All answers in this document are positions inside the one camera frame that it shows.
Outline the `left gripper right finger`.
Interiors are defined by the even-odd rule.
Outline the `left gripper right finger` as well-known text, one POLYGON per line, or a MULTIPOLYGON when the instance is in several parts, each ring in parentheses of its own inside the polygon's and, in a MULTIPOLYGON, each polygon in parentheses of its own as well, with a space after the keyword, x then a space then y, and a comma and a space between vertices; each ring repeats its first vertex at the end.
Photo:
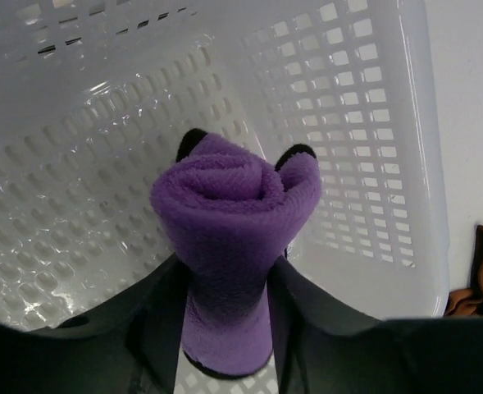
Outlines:
POLYGON ((281 393, 483 393, 483 318, 379 320, 284 258, 268 299, 281 393))

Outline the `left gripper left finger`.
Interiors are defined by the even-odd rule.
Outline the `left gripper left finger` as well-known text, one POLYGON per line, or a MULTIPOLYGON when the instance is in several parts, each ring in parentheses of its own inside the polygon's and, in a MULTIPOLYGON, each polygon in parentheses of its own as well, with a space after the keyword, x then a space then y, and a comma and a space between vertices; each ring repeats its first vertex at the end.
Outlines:
POLYGON ((188 269, 171 256, 56 328, 0 324, 0 393, 171 393, 188 269))

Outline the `purple grey microfiber towel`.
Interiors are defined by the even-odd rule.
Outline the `purple grey microfiber towel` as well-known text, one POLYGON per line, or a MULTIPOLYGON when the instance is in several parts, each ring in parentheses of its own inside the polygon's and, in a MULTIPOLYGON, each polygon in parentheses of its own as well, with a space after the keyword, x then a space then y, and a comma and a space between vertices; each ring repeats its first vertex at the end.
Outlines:
POLYGON ((305 144, 272 164, 216 133, 183 136, 150 203, 190 272, 181 336, 190 362, 230 378, 266 365, 267 276, 320 198, 317 157, 305 144))

